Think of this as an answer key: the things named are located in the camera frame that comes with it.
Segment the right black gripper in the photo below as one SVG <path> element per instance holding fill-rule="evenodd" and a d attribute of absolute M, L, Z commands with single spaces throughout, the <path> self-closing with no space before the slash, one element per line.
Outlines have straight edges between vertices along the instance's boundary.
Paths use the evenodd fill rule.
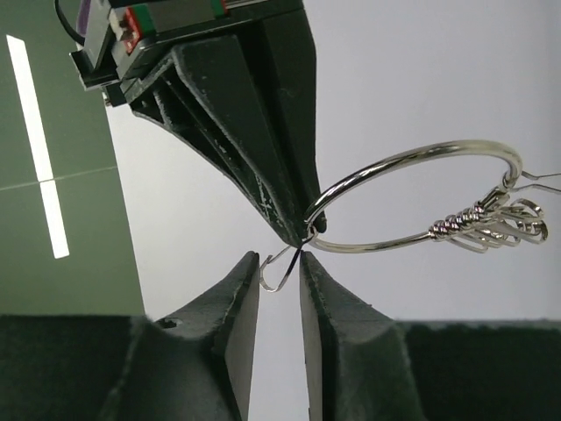
<path fill-rule="evenodd" d="M 320 193 L 316 48 L 307 20 L 267 18 L 302 8 L 302 1 L 82 1 L 78 30 L 69 31 L 85 90 L 101 90 L 117 107 L 149 73 L 131 89 L 133 113 L 217 168 L 291 246 L 307 237 L 304 214 Z"/>

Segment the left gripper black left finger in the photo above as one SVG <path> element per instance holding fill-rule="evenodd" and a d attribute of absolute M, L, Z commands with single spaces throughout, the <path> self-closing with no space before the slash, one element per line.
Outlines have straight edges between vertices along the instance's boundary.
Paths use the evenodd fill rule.
<path fill-rule="evenodd" d="M 4 420 L 245 420 L 259 256 L 158 321 L 2 316 Z"/>

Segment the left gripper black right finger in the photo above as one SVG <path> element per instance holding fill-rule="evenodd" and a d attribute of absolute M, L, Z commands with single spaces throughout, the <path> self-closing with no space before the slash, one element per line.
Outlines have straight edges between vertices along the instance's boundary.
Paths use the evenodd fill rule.
<path fill-rule="evenodd" d="M 556 320 L 399 321 L 300 260 L 312 420 L 557 420 Z"/>

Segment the metal keyring with keys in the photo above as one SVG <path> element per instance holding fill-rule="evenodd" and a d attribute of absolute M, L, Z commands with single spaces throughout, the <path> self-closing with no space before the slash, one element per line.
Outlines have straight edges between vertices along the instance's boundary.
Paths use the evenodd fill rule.
<path fill-rule="evenodd" d="M 448 141 L 386 150 L 313 204 L 330 228 L 306 250 L 339 275 L 474 300 L 560 288 L 560 140 Z"/>

